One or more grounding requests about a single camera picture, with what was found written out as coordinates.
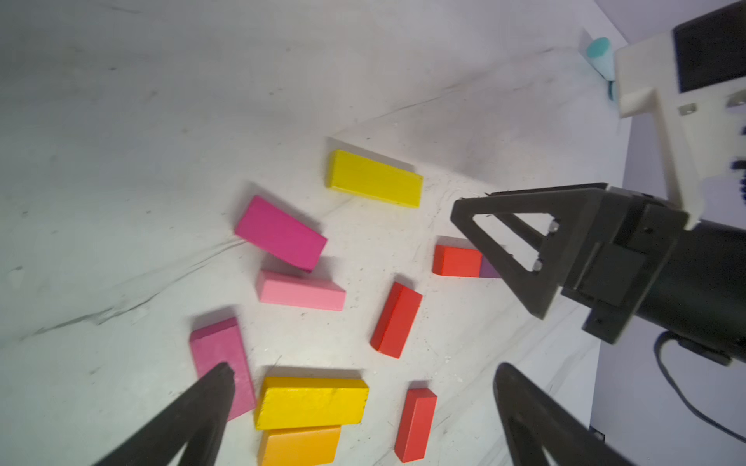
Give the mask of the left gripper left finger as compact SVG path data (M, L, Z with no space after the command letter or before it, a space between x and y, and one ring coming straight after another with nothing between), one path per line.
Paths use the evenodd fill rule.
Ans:
M213 465L235 394L234 372L222 362L199 379L99 465Z

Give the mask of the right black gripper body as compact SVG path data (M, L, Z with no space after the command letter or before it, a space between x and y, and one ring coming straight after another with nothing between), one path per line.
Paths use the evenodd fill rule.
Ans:
M633 316L716 357L745 359L745 232L644 194L592 188L598 202L563 295L590 309L583 328L616 343Z

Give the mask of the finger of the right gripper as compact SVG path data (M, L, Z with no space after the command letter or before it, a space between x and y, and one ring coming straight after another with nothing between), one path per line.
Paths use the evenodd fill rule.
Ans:
M497 270L525 309L542 320L590 232L604 183L533 188L462 198L451 221Z

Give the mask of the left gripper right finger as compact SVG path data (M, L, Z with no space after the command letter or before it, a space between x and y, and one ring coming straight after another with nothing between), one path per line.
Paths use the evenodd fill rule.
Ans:
M515 465L629 465L515 366L502 363L493 395Z

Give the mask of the purple block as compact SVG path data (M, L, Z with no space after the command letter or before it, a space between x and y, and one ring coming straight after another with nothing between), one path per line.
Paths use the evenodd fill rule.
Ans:
M501 275L491 265L491 262L485 256L482 256L479 277L484 279L500 279Z

